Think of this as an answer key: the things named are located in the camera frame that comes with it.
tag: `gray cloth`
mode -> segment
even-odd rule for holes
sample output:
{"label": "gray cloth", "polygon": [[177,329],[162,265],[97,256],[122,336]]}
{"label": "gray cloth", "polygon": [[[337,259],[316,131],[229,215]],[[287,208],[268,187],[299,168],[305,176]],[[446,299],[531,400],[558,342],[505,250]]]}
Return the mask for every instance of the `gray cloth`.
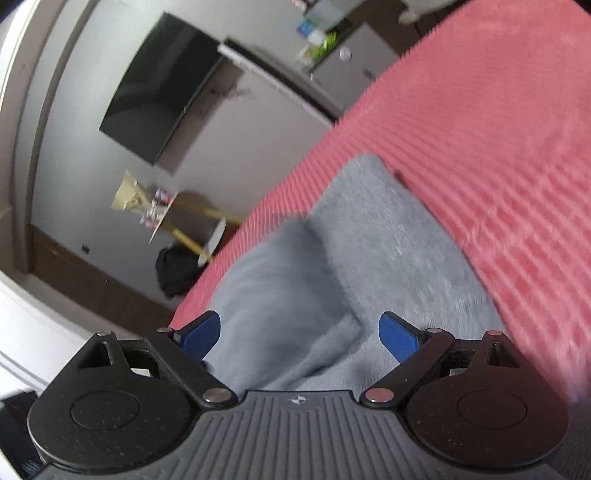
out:
{"label": "gray cloth", "polygon": [[458,338],[503,328],[456,244],[378,157],[346,165],[307,223],[283,224],[238,260],[210,305],[222,334],[206,360],[235,391],[357,397],[397,364],[378,337],[386,310]]}
{"label": "gray cloth", "polygon": [[504,330],[460,249],[379,157],[360,155],[344,166],[308,219],[364,332],[345,358],[299,390],[347,388],[358,397],[392,370],[397,362],[378,337],[387,310],[457,338]]}
{"label": "gray cloth", "polygon": [[210,309],[222,333],[205,360],[239,395],[292,389],[337,362],[361,332],[322,243],[302,219],[287,220],[239,259]]}

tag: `television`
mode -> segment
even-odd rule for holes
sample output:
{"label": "television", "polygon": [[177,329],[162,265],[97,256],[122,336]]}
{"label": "television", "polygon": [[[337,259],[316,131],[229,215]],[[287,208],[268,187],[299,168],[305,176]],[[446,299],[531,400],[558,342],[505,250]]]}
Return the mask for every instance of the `television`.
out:
{"label": "television", "polygon": [[218,42],[163,14],[129,65],[100,131],[152,165],[222,62]]}

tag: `gray ribbed surface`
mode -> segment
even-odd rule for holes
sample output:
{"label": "gray ribbed surface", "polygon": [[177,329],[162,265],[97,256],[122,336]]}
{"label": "gray ribbed surface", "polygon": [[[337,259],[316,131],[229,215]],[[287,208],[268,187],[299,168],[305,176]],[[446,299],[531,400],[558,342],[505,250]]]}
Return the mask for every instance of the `gray ribbed surface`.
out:
{"label": "gray ribbed surface", "polygon": [[[293,399],[306,400],[294,404]],[[45,469],[40,480],[84,480]],[[440,462],[416,446],[395,415],[370,410],[347,392],[254,392],[228,411],[204,414],[173,453],[105,480],[464,480],[563,477],[547,466],[488,475]]]}

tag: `circular cap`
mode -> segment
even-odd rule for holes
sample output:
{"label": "circular cap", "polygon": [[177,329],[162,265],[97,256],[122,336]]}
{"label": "circular cap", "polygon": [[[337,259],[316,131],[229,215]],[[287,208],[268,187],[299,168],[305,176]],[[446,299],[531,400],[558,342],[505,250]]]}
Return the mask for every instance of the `circular cap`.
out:
{"label": "circular cap", "polygon": [[89,430],[116,430],[127,425],[139,413],[139,402],[123,392],[93,392],[72,405],[72,418]]}
{"label": "circular cap", "polygon": [[527,414],[520,398],[500,390],[469,393],[457,403],[457,410],[465,420],[485,429],[508,429]]}
{"label": "circular cap", "polygon": [[227,388],[211,388],[203,394],[203,398],[209,403],[223,403],[232,398],[232,392]]}
{"label": "circular cap", "polygon": [[353,54],[349,47],[341,47],[339,50],[339,58],[343,61],[349,61]]}
{"label": "circular cap", "polygon": [[386,403],[394,399],[394,393],[387,388],[370,388],[365,392],[365,398],[372,403]]}

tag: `black bag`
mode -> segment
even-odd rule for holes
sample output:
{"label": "black bag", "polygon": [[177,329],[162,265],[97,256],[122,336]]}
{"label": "black bag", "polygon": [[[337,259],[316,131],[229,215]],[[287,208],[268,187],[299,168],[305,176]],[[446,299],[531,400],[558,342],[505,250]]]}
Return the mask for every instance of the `black bag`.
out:
{"label": "black bag", "polygon": [[163,248],[156,260],[160,289],[168,298],[186,295],[201,276],[207,264],[198,267],[199,257],[181,244]]}

